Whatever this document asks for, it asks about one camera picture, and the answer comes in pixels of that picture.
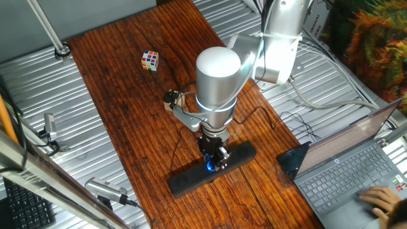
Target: metal pole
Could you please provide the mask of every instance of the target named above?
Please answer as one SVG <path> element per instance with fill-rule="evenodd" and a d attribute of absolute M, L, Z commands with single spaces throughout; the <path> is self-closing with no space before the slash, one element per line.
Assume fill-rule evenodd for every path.
<path fill-rule="evenodd" d="M 50 37 L 53 45 L 57 49 L 57 53 L 59 53 L 61 55 L 67 54 L 67 50 L 65 49 L 62 42 L 59 40 L 57 33 L 53 29 L 50 21 L 46 17 L 46 15 L 45 15 L 43 9 L 41 8 L 41 6 L 39 5 L 38 1 L 37 0 L 27 0 L 27 1 L 30 4 L 34 13 L 36 14 L 39 22 L 41 22 L 41 25 L 43 25 L 44 30 L 47 33 L 47 35 Z M 62 57 L 62 60 L 69 61 L 69 57 Z"/>
<path fill-rule="evenodd" d="M 2 175 L 29 191 L 57 204 L 98 228 L 129 228 L 113 211 L 69 176 L 53 160 L 33 146 L 28 153 L 26 170 Z M 0 131 L 0 162 L 4 167 L 20 165 L 23 149 Z"/>

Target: gray cable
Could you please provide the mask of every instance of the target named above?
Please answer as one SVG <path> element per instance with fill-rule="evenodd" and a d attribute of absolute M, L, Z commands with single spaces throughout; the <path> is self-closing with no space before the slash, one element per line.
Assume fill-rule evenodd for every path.
<path fill-rule="evenodd" d="M 326 60 L 328 60 L 328 62 L 330 62 L 330 63 L 333 64 L 333 65 L 331 64 L 331 66 L 332 66 L 334 69 L 339 70 L 339 71 L 344 75 L 345 79 L 348 81 L 349 85 L 356 91 L 356 93 L 358 94 L 358 96 L 359 96 L 360 98 L 363 98 L 363 95 L 362 95 L 362 94 L 360 93 L 360 91 L 356 88 L 354 82 L 352 82 L 352 80 L 350 80 L 349 75 L 338 65 L 338 63 L 336 63 L 335 61 L 331 60 L 329 57 L 326 56 L 326 54 L 322 53 L 320 50 L 318 50 L 318 49 L 316 49 L 316 48 L 314 48 L 314 47 L 311 47 L 311 46 L 308 46 L 308 47 L 311 48 L 311 49 L 313 49 L 313 50 L 315 50 L 315 51 L 317 51 L 317 52 L 310 51 L 310 50 L 308 50 L 308 49 L 306 49 L 306 48 L 303 48 L 303 47 L 298 47 L 298 48 L 301 48 L 302 50 L 305 50 L 305 51 L 308 51 L 308 52 L 315 53 L 315 54 L 318 54 L 318 55 L 323 56 Z"/>
<path fill-rule="evenodd" d="M 310 50 L 308 50 L 307 48 L 303 48 L 303 47 L 298 47 L 298 48 L 301 48 L 302 50 L 305 50 L 305 51 L 308 51 L 308 52 L 311 52 L 311 53 L 315 53 L 315 54 L 318 54 L 318 55 L 322 55 L 326 60 L 328 60 L 328 62 L 334 64 L 334 65 L 331 65 L 331 66 L 332 66 L 333 68 L 337 69 L 337 70 L 339 69 L 339 70 L 342 72 L 342 74 L 344 75 L 345 79 L 349 82 L 350 86 L 356 91 L 356 93 L 358 94 L 358 96 L 359 96 L 360 98 L 363 98 L 363 95 L 362 95 L 362 94 L 360 93 L 360 91 L 356 88 L 356 86 L 354 85 L 354 82 L 353 82 L 352 80 L 350 80 L 348 74 L 347 74 L 335 61 L 332 61 L 331 59 L 329 59 L 328 57 L 326 57 L 321 51 L 319 51 L 318 49 L 316 49 L 316 48 L 314 48 L 314 47 L 309 47 L 309 48 L 315 50 L 316 52 L 310 51 Z M 363 102 L 363 101 L 339 102 L 339 103 L 336 103 L 336 104 L 329 104 L 329 105 L 325 105 L 325 106 L 313 104 L 313 103 L 311 103 L 310 101 L 306 100 L 306 98 L 304 98 L 304 96 L 303 96 L 303 95 L 301 94 L 301 92 L 298 90 L 298 87 L 296 86 L 295 82 L 293 81 L 294 78 L 292 78 L 292 77 L 290 77 L 290 78 L 291 78 L 292 80 L 289 80 L 288 83 L 290 83 L 290 81 L 291 81 L 290 84 L 291 84 L 291 86 L 293 86 L 295 92 L 298 94 L 298 97 L 299 97 L 302 101 L 304 101 L 306 104 L 308 104 L 310 107 L 312 107 L 312 108 L 315 108 L 315 109 L 329 109 L 329 108 L 335 108 L 335 107 L 338 107 L 338 106 L 349 105 L 349 104 L 360 104 L 360 105 L 363 105 L 363 106 L 367 106 L 367 107 L 369 107 L 369 108 L 372 108 L 373 110 L 379 109 L 378 106 L 376 106 L 376 105 L 374 105 L 374 104 L 372 104 L 372 103 Z M 398 122 L 397 122 L 393 117 L 390 116 L 390 117 L 389 117 L 389 120 L 391 121 L 391 123 L 392 123 L 394 126 L 396 126 L 396 127 L 399 126 Z"/>
<path fill-rule="evenodd" d="M 304 98 L 303 94 L 301 94 L 300 90 L 298 89 L 298 87 L 297 87 L 297 85 L 296 85 L 296 83 L 294 81 L 289 82 L 289 84 L 291 84 L 291 86 L 293 86 L 295 92 L 298 94 L 298 97 L 302 101 L 304 101 L 310 107 L 315 108 L 315 109 L 330 109 L 330 108 L 335 108 L 335 107 L 338 107 L 338 106 L 349 105 L 349 104 L 359 104 L 359 105 L 367 106 L 369 108 L 379 109 L 378 106 L 376 106 L 374 104 L 371 104 L 371 103 L 368 103 L 368 102 L 364 102 L 364 101 L 346 101 L 346 102 L 338 102 L 338 103 L 328 104 L 328 105 L 313 104 L 312 102 L 310 102 L 306 98 Z"/>

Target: laptop keyboard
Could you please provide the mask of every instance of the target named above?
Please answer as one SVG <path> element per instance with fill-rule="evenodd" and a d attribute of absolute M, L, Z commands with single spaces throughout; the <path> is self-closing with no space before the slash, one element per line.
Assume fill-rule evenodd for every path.
<path fill-rule="evenodd" d="M 384 176 L 392 172 L 374 145 L 323 173 L 300 184 L 318 213 L 352 198 L 352 195 L 385 182 Z"/>

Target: rubik's cube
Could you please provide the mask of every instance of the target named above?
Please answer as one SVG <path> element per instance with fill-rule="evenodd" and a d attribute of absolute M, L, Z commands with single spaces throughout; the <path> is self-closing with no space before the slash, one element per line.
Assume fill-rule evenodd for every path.
<path fill-rule="evenodd" d="M 145 51 L 141 59 L 142 68 L 145 70 L 157 71 L 158 52 Z"/>

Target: white wire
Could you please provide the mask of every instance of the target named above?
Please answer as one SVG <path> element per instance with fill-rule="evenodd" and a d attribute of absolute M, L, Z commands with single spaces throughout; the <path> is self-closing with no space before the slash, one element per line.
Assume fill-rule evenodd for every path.
<path fill-rule="evenodd" d="M 307 48 L 311 48 L 311 49 L 313 49 L 313 50 L 315 50 L 315 51 L 317 51 L 317 52 L 313 52 L 313 51 L 311 51 L 311 50 L 308 50 L 308 49 L 303 48 L 303 47 L 300 47 L 300 46 L 299 46 L 298 48 L 301 48 L 302 50 L 308 51 L 308 52 L 310 52 L 310 53 L 314 53 L 314 54 L 321 55 L 321 56 L 323 56 L 326 60 L 328 60 L 328 62 L 334 64 L 333 66 L 332 66 L 332 64 L 331 64 L 331 66 L 332 66 L 333 68 L 335 68 L 336 70 L 341 71 L 342 74 L 344 75 L 344 77 L 346 78 L 346 80 L 348 81 L 349 85 L 356 91 L 356 93 L 359 95 L 360 98 L 363 98 L 363 95 L 362 95 L 362 94 L 360 93 L 360 91 L 356 88 L 355 84 L 354 84 L 354 83 L 352 82 L 352 80 L 349 78 L 349 75 L 348 75 L 335 61 L 331 60 L 331 59 L 330 59 L 329 57 L 327 57 L 324 53 L 322 53 L 321 51 L 319 51 L 318 49 L 316 49 L 316 48 L 314 48 L 314 47 L 308 46 Z"/>
<path fill-rule="evenodd" d="M 311 52 L 311 53 L 315 53 L 315 54 L 321 55 L 321 56 L 323 56 L 326 60 L 328 60 L 330 63 L 333 63 L 334 66 L 332 66 L 332 65 L 331 65 L 331 66 L 332 66 L 333 68 L 336 68 L 336 67 L 337 67 L 337 68 L 343 73 L 344 77 L 347 79 L 347 81 L 349 82 L 350 86 L 358 93 L 358 95 L 360 96 L 360 98 L 363 98 L 363 96 L 360 94 L 360 92 L 358 91 L 358 89 L 355 87 L 354 83 L 350 80 L 348 74 L 347 74 L 335 61 L 329 59 L 327 56 L 325 56 L 325 54 L 323 54 L 321 51 L 319 51 L 318 49 L 316 49 L 316 48 L 314 48 L 314 47 L 308 46 L 307 48 L 314 49 L 314 50 L 316 50 L 317 52 L 310 51 L 310 50 L 308 50 L 307 48 L 302 48 L 302 47 L 300 47 L 300 46 L 299 46 L 298 48 L 301 48 L 302 50 L 305 50 L 305 51 L 308 51 L 308 52 Z M 315 108 L 315 109 L 329 109 L 329 108 L 335 108 L 335 107 L 338 107 L 338 106 L 344 106 L 344 105 L 349 105 L 349 104 L 360 104 L 360 105 L 363 105 L 363 106 L 367 106 L 367 107 L 369 107 L 369 108 L 372 108 L 372 109 L 374 109 L 374 110 L 379 109 L 378 106 L 376 106 L 376 105 L 374 105 L 374 104 L 372 104 L 372 103 L 369 103 L 369 102 L 364 102 L 364 101 L 338 102 L 338 103 L 335 103 L 335 104 L 328 104 L 328 105 L 325 105 L 325 106 L 313 104 L 313 103 L 311 103 L 310 101 L 306 100 L 306 98 L 304 98 L 304 96 L 301 94 L 300 90 L 299 90 L 298 87 L 296 86 L 296 83 L 295 83 L 295 82 L 291 82 L 290 84 L 291 84 L 291 86 L 293 86 L 294 90 L 295 90 L 296 93 L 298 94 L 298 97 L 299 97 L 303 102 L 305 102 L 306 104 L 308 104 L 310 107 Z M 395 125 L 396 127 L 398 126 L 398 122 L 397 122 L 393 117 L 390 116 L 390 117 L 389 117 L 389 120 L 392 122 L 393 125 Z"/>
<path fill-rule="evenodd" d="M 182 93 L 181 96 L 178 96 L 178 98 L 176 100 L 176 104 L 178 104 L 179 99 L 182 99 L 183 97 L 185 97 L 185 95 L 195 94 L 196 92 L 197 91 L 190 91 L 190 92 Z M 183 113 L 186 113 L 187 115 L 191 115 L 191 116 L 195 116 L 195 115 L 199 114 L 199 113 L 191 113 L 191 112 L 185 111 L 183 106 L 184 106 L 184 100 L 182 101 L 182 106 L 181 106 L 181 109 L 183 110 Z"/>

